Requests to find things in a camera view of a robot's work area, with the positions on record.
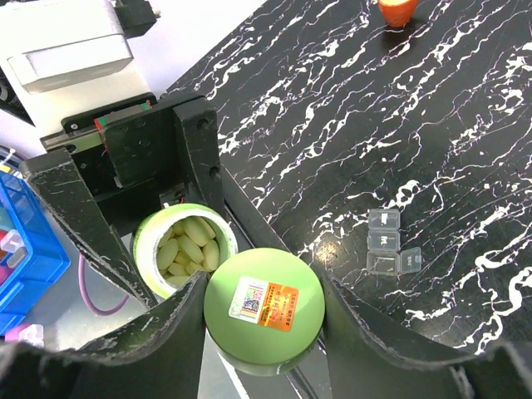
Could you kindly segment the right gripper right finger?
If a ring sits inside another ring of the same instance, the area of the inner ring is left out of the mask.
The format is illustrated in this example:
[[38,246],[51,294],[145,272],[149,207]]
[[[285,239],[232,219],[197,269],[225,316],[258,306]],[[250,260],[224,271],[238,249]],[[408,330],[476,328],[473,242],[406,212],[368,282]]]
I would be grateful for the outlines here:
[[333,274],[322,276],[324,341],[335,398],[529,398],[531,345],[502,342],[475,356],[379,312]]

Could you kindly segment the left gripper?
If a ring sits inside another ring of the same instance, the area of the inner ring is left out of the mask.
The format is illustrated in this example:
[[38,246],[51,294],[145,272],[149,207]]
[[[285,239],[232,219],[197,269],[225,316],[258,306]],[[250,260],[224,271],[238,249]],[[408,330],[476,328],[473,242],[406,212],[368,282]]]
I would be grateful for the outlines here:
[[155,295],[104,215],[147,216],[184,187],[189,202],[222,214],[215,108],[199,93],[143,94],[61,125],[41,139],[50,153],[21,163],[24,181],[93,270],[153,308]]

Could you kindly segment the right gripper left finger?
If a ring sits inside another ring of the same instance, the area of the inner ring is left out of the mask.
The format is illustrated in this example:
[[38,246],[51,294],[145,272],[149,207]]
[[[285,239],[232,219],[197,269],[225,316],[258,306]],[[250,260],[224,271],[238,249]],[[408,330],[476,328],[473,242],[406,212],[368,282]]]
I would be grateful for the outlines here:
[[1,346],[3,398],[195,398],[204,349],[204,293],[196,272],[174,294],[77,350]]

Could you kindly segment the green pill bottle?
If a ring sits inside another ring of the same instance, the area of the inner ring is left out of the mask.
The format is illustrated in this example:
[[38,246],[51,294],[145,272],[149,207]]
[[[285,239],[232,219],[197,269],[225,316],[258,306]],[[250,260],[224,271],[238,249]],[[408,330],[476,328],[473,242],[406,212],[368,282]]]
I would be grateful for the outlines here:
[[140,276],[163,299],[194,272],[213,273],[237,252],[237,239],[229,224],[200,204],[164,208],[141,222],[132,238]]

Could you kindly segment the clear weekly pill organizer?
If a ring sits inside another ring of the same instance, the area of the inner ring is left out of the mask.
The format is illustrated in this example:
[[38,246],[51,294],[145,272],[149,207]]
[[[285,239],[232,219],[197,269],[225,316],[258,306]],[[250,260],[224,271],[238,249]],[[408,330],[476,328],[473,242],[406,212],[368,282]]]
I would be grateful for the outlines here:
[[421,249],[401,251],[401,214],[398,209],[370,209],[367,223],[366,270],[369,273],[400,276],[421,271]]

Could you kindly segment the green bottle cap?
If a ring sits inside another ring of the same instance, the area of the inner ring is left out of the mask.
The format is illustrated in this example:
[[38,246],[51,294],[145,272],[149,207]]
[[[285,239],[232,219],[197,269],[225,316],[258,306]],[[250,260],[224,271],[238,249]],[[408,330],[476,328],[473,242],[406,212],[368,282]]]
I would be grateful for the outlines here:
[[296,367],[318,340],[324,316],[317,274],[280,249],[248,249],[225,260],[204,295],[204,321],[220,356],[257,377]]

